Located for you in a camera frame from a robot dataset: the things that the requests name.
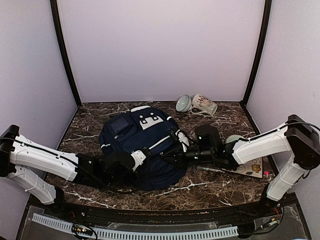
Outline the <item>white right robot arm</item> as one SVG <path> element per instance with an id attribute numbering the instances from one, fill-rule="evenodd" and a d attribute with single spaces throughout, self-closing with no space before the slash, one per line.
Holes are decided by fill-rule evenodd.
<path id="1" fill-rule="evenodd" d="M 196 128 L 195 146 L 188 146 L 179 137 L 182 131 L 170 131 L 176 146 L 161 153 L 165 161 L 178 168 L 189 163 L 212 164 L 217 168 L 235 170 L 252 160 L 289 152 L 290 157 L 280 173 L 268 184 L 262 201 L 255 205 L 255 213 L 266 217 L 275 203 L 297 183 L 305 173 L 320 165 L 320 128 L 305 122 L 299 116 L 290 115 L 280 126 L 259 135 L 222 142 L 216 127 L 208 124 Z"/>

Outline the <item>navy blue student backpack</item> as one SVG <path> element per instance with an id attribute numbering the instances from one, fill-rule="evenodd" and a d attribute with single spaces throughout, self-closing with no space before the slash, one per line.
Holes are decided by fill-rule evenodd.
<path id="1" fill-rule="evenodd" d="M 167 113 L 150 105 L 132 108 L 107 120 L 99 134 L 102 152 L 126 152 L 135 160 L 133 184 L 143 191 L 168 188 L 187 172 L 174 152 L 185 153 L 189 140 Z"/>

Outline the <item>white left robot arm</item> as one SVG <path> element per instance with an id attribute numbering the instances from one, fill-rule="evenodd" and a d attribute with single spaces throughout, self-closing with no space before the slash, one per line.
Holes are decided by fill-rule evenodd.
<path id="1" fill-rule="evenodd" d="M 32 194 L 60 218 L 67 218 L 70 206 L 64 202 L 64 191 L 45 182 L 33 169 L 59 176 L 69 182 L 110 189 L 114 183 L 130 185 L 136 169 L 149 162 L 147 148 L 132 153 L 114 151 L 105 156 L 68 153 L 37 144 L 19 133 L 17 125 L 9 126 L 0 136 L 0 176 L 8 178 Z"/>

